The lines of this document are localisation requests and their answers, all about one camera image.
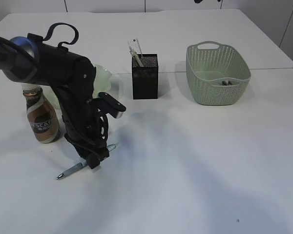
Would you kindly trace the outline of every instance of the pen tip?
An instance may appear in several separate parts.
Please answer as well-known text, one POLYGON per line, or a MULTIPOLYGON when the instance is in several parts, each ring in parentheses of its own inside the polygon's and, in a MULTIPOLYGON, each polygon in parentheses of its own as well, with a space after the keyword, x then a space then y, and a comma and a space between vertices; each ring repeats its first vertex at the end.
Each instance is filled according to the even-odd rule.
POLYGON ((58 177, 57 177, 57 179, 63 179, 64 178, 64 174, 62 173, 62 174, 60 174, 58 177))

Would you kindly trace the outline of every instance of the coffee bottle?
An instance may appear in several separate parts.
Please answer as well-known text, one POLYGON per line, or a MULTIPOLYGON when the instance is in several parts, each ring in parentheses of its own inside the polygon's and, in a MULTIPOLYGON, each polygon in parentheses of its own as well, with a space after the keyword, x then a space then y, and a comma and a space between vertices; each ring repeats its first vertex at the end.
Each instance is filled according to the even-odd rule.
POLYGON ((26 98, 27 118, 36 139, 45 144, 56 140, 61 135, 59 121, 53 106, 43 95, 42 88, 25 83, 21 86, 26 98))

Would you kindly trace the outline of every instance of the bottle label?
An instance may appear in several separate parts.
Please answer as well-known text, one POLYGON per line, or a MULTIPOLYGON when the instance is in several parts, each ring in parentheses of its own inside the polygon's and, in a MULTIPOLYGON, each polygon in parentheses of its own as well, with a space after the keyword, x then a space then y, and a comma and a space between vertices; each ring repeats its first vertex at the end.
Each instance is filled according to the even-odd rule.
POLYGON ((59 136, 59 121, 56 113, 43 95, 35 102, 27 98, 27 117, 35 137, 41 143, 50 143, 59 136))
POLYGON ((50 119, 51 118, 50 112, 48 112, 47 114, 49 114, 49 119, 47 119, 44 122, 29 122, 34 133, 36 134, 45 133, 51 128, 52 119, 50 119))

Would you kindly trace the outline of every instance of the basket handle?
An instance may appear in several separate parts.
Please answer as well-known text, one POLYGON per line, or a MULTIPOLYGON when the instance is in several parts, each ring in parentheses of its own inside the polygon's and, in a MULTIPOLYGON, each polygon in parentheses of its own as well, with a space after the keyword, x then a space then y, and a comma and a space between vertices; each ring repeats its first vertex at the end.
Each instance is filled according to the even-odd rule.
MULTIPOLYGON (((208 41, 204 41, 204 42, 201 42, 201 43, 198 43, 196 45, 194 45, 196 48, 198 48, 200 45, 205 45, 205 44, 214 44, 214 45, 218 45, 218 46, 221 46, 222 44, 218 43, 218 42, 215 42, 215 41, 211 41, 211 40, 208 40, 208 41)), ((199 50, 218 50, 218 48, 216 49, 199 49, 199 50)))

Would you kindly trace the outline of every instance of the bottle cap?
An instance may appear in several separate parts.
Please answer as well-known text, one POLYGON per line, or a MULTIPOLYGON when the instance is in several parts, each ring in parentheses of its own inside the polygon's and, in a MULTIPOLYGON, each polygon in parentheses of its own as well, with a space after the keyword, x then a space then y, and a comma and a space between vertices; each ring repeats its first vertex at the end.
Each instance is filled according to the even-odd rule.
POLYGON ((22 83, 21 84, 21 88, 23 90, 33 90, 33 89, 39 88, 39 85, 22 83))

